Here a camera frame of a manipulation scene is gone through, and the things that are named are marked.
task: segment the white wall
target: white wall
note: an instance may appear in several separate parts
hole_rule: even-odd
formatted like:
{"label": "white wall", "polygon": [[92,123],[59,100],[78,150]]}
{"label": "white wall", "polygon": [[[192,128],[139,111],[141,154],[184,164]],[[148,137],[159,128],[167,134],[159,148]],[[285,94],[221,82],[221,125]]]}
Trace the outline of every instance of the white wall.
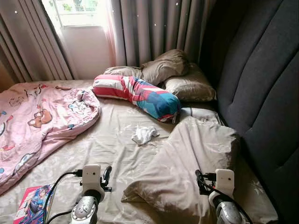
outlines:
{"label": "white wall", "polygon": [[94,79],[110,66],[107,40],[102,27],[61,28],[68,60],[76,69],[78,79]]}

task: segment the gray upholstered headboard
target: gray upholstered headboard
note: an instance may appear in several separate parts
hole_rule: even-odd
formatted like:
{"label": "gray upholstered headboard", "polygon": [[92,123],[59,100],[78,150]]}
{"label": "gray upholstered headboard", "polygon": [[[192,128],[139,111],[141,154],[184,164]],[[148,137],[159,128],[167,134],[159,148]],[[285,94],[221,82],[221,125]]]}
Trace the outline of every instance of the gray upholstered headboard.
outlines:
{"label": "gray upholstered headboard", "polygon": [[280,223],[299,223],[298,9],[298,0],[218,0],[200,56]]}

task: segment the white device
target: white device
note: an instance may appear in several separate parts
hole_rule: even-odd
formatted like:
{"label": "white device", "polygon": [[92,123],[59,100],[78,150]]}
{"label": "white device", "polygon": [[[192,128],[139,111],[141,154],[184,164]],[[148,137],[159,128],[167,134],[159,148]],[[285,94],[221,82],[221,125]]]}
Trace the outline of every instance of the white device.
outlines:
{"label": "white device", "polygon": [[[233,199],[235,188],[234,172],[229,169],[216,169],[215,173],[203,175],[199,170],[196,170],[195,174],[199,185],[199,193],[208,195],[209,203],[216,208],[217,224],[245,224],[243,214],[238,210],[235,203],[227,197],[229,196]],[[207,190],[202,184],[204,178],[212,181],[214,188],[223,194]]]}
{"label": "white device", "polygon": [[106,168],[103,178],[101,166],[85,165],[82,170],[82,198],[71,211],[71,224],[95,224],[97,222],[98,205],[105,197],[112,167]]}
{"label": "white device", "polygon": [[97,164],[85,165],[82,172],[82,196],[88,190],[96,190],[101,194],[100,203],[105,197],[104,189],[100,183],[101,166]]}
{"label": "white device", "polygon": [[[235,173],[230,169],[216,169],[216,185],[215,188],[227,196],[233,197],[235,189]],[[214,207],[213,199],[218,196],[219,193],[213,191],[209,195],[209,202]]]}

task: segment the book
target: book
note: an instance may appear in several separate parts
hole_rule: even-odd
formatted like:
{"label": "book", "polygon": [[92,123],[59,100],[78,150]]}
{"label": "book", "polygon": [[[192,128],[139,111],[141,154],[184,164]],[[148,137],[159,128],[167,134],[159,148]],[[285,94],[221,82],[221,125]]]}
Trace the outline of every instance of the book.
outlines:
{"label": "book", "polygon": [[[43,224],[43,208],[52,187],[53,184],[27,188],[13,224]],[[54,191],[48,201],[46,221],[52,205],[53,195]]]}

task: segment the cartoon print blanket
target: cartoon print blanket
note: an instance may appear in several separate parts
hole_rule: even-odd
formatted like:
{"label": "cartoon print blanket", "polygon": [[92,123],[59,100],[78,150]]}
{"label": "cartoon print blanket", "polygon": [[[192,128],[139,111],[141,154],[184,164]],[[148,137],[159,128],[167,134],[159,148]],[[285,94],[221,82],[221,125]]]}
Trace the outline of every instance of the cartoon print blanket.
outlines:
{"label": "cartoon print blanket", "polygon": [[0,195],[99,114],[90,90],[23,83],[0,93]]}

